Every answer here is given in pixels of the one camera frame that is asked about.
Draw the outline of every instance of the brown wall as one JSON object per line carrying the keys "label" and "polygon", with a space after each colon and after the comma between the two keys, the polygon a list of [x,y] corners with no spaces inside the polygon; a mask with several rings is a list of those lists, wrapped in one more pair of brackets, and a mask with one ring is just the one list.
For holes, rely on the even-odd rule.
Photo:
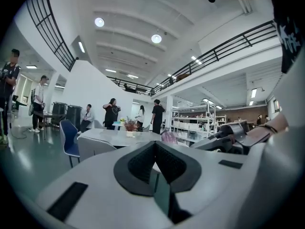
{"label": "brown wall", "polygon": [[[183,113],[183,115],[194,116],[201,115],[202,112],[196,113]],[[216,116],[224,116],[227,115],[227,122],[230,119],[231,122],[238,120],[238,117],[241,117],[242,120],[247,120],[248,123],[255,123],[257,121],[257,117],[262,115],[262,124],[265,123],[265,116],[268,115],[267,106],[257,107],[257,108],[247,108],[247,109],[238,109],[238,110],[223,110],[216,111]]]}

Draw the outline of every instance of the flower pot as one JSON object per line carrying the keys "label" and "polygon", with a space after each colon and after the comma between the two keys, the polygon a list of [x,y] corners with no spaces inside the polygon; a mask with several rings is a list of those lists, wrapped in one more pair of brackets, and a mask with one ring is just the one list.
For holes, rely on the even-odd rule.
{"label": "flower pot", "polygon": [[127,137],[133,137],[133,132],[129,132],[129,131],[127,131],[126,136],[127,136]]}

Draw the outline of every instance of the white pillar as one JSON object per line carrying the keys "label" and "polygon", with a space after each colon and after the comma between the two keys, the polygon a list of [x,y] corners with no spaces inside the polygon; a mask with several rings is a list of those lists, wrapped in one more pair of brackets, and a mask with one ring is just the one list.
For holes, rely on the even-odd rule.
{"label": "white pillar", "polygon": [[50,112],[52,95],[54,93],[54,89],[55,89],[55,85],[57,83],[58,77],[59,77],[59,73],[54,72],[52,75],[52,78],[48,84],[48,91],[47,91],[46,97],[43,99],[43,101],[46,104],[44,107],[44,111]]}
{"label": "white pillar", "polygon": [[172,110],[173,110],[173,96],[168,95],[166,101],[166,119],[165,128],[171,129],[172,125]]}

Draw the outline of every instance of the railing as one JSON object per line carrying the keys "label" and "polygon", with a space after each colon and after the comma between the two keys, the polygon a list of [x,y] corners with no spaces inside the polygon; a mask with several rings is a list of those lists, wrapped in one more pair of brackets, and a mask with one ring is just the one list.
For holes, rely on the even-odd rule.
{"label": "railing", "polygon": [[152,87],[149,86],[145,86],[142,84],[137,84],[137,83],[133,83],[133,82],[129,82],[126,80],[121,80],[118,78],[114,78],[114,77],[109,77],[109,79],[111,79],[114,83],[116,83],[120,88],[122,88],[123,90],[130,92],[130,93],[135,93],[135,94],[144,94],[144,95],[148,95],[148,96],[152,96],[154,95],[154,91]]}
{"label": "railing", "polygon": [[252,47],[255,44],[274,38],[276,36],[276,29],[273,21],[266,22],[248,31],[245,31],[211,49],[210,51],[198,57],[196,60],[190,62],[186,66],[173,73],[172,76],[166,78],[157,87],[154,88],[154,93],[158,93],[159,91],[164,90],[175,82],[178,82],[179,80],[197,72],[198,70],[201,70],[202,68],[214,62],[220,61],[224,57],[227,57],[245,48]]}
{"label": "railing", "polygon": [[27,0],[27,7],[37,30],[49,48],[60,62],[71,71],[75,59],[59,31],[50,0]]}

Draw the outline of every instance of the blue chair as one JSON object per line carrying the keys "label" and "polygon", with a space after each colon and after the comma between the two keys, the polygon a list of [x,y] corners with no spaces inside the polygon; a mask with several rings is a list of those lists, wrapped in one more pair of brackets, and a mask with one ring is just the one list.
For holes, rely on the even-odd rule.
{"label": "blue chair", "polygon": [[65,154],[69,156],[71,168],[73,168],[71,157],[78,159],[80,162],[80,152],[78,145],[74,142],[74,138],[77,134],[76,127],[70,120],[62,120],[59,124],[61,131],[61,145]]}

